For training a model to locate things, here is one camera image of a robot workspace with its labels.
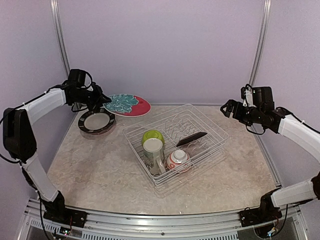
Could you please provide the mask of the black rimmed plate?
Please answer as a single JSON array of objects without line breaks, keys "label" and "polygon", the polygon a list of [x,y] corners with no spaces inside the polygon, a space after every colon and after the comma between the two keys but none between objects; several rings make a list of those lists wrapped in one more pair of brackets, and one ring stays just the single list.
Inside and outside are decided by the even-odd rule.
[{"label": "black rimmed plate", "polygon": [[78,127],[84,133],[98,133],[111,128],[115,120],[115,115],[105,109],[100,112],[88,111],[79,118]]}]

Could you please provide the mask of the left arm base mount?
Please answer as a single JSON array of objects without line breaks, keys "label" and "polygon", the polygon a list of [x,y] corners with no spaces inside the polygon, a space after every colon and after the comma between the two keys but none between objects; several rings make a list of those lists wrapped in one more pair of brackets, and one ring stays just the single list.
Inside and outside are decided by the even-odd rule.
[{"label": "left arm base mount", "polygon": [[43,217],[56,223],[68,225],[71,227],[84,228],[87,213],[82,210],[67,208],[65,205],[65,198],[60,191],[53,201],[45,201],[41,199],[45,211]]}]

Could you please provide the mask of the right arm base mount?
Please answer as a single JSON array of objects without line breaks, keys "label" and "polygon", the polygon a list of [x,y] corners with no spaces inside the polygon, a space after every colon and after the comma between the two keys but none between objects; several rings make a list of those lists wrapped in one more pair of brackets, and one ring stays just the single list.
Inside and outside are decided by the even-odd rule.
[{"label": "right arm base mount", "polygon": [[259,207],[246,207],[238,213],[242,227],[258,225],[282,218],[283,215],[280,208],[273,205],[271,199],[273,192],[274,191],[270,191],[260,198]]}]

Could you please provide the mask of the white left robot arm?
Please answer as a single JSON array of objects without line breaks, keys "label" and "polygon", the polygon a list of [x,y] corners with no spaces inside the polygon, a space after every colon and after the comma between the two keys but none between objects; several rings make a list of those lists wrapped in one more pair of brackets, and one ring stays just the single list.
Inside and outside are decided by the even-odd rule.
[{"label": "white left robot arm", "polygon": [[11,156],[12,164],[20,164],[27,180],[37,190],[40,198],[53,203],[59,191],[50,181],[38,154],[33,124],[51,111],[75,103],[86,105],[90,111],[98,111],[111,99],[103,94],[100,86],[77,88],[72,85],[56,85],[40,96],[22,105],[7,108],[3,112],[3,146]]}]

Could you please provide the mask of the pink polka dot plate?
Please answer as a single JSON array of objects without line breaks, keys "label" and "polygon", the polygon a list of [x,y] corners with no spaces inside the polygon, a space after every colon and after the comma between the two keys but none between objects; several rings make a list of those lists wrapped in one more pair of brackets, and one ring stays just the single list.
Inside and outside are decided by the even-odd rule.
[{"label": "pink polka dot plate", "polygon": [[106,136],[111,134],[114,131],[114,129],[114,127],[111,127],[100,132],[83,132],[83,134],[89,136]]}]

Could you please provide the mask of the white red teal plate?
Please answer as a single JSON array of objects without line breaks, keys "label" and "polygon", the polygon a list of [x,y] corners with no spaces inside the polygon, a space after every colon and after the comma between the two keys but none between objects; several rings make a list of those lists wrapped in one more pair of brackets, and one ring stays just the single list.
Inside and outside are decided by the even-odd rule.
[{"label": "white red teal plate", "polygon": [[121,117],[141,117],[148,114],[152,108],[147,100],[134,94],[112,94],[109,98],[111,102],[104,103],[103,107]]}]

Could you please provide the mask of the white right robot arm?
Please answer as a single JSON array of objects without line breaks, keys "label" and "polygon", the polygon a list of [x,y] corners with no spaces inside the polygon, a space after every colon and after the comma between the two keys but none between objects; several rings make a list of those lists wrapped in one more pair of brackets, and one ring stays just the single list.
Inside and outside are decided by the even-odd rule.
[{"label": "white right robot arm", "polygon": [[[251,105],[230,99],[220,107],[220,111],[225,117],[233,117],[247,127],[259,124],[264,130],[269,129],[289,139],[317,161],[320,160],[320,134],[294,117],[293,113],[287,109],[276,108],[272,100]],[[315,199],[320,199],[319,174],[265,194],[261,198],[263,205],[257,208],[255,216],[260,222],[266,222],[275,214],[275,208]]]}]

